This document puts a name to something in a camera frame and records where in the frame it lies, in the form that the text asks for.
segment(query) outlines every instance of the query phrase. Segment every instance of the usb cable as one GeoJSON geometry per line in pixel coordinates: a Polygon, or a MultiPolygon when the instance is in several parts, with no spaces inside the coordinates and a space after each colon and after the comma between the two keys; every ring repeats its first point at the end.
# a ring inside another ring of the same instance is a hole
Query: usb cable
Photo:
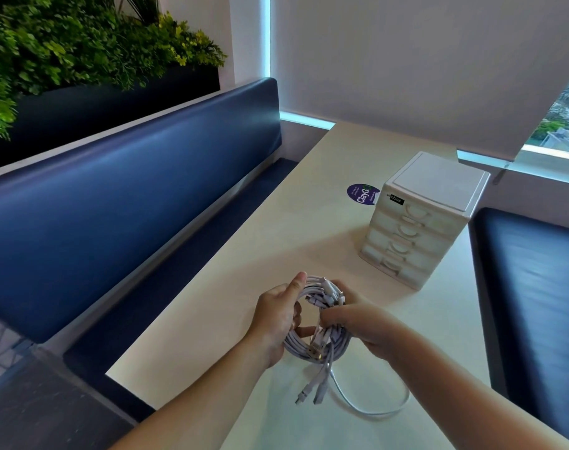
{"type": "MultiPolygon", "coordinates": [[[[305,300],[320,309],[331,308],[335,306],[343,306],[345,304],[345,296],[341,290],[333,283],[325,278],[310,276],[307,278],[305,288],[299,294],[299,299],[305,297],[305,300]]],[[[303,403],[317,385],[316,394],[314,396],[314,404],[321,404],[324,396],[328,392],[328,383],[332,379],[341,398],[355,412],[375,418],[385,418],[393,416],[405,407],[411,398],[411,393],[405,385],[406,394],[401,405],[386,412],[368,412],[356,407],[342,392],[341,386],[338,384],[332,364],[340,359],[347,350],[351,341],[351,333],[341,325],[324,328],[320,326],[320,322],[316,325],[316,331],[307,344],[294,331],[290,331],[284,340],[284,347],[295,357],[301,358],[311,363],[321,365],[320,370],[311,379],[301,393],[297,396],[296,404],[303,403]]]]}

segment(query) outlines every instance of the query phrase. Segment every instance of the blue leather cushion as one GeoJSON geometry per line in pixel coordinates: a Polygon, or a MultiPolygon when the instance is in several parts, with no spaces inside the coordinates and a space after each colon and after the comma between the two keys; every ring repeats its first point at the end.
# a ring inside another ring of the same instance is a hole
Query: blue leather cushion
{"type": "Polygon", "coordinates": [[[490,208],[474,229],[509,399],[569,439],[569,229],[490,208]]]}
{"type": "Polygon", "coordinates": [[[0,319],[47,340],[280,144],[267,78],[0,176],[0,319]]]}
{"type": "Polygon", "coordinates": [[[105,373],[293,170],[280,159],[184,242],[63,356],[74,373],[138,421],[154,412],[105,373]]]}

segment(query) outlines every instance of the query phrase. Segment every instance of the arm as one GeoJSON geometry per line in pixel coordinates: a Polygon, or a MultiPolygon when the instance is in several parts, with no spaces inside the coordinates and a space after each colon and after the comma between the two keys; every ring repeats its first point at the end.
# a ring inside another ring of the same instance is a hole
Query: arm
{"type": "Polygon", "coordinates": [[[287,333],[301,322],[297,297],[306,279],[300,273],[262,294],[243,339],[112,450],[219,449],[260,376],[282,358],[287,333]]]}
{"type": "Polygon", "coordinates": [[[569,450],[569,441],[340,281],[348,305],[322,311],[387,360],[458,450],[569,450]]]}

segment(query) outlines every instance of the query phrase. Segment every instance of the person's left hand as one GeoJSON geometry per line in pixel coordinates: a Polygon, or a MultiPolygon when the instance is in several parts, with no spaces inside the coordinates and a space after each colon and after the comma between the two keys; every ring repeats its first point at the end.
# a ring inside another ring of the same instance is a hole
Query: person's left hand
{"type": "Polygon", "coordinates": [[[257,301],[245,338],[254,340],[265,350],[268,368],[282,358],[286,335],[301,323],[301,304],[297,298],[306,280],[307,273],[300,272],[290,284],[264,292],[257,301]]]}

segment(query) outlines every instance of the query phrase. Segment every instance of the planter box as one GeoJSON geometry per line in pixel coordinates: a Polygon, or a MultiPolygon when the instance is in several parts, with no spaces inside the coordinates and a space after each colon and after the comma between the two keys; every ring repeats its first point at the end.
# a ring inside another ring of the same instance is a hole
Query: planter box
{"type": "Polygon", "coordinates": [[[0,138],[0,167],[182,104],[220,89],[214,67],[172,67],[145,88],[79,86],[26,96],[11,141],[0,138]]]}

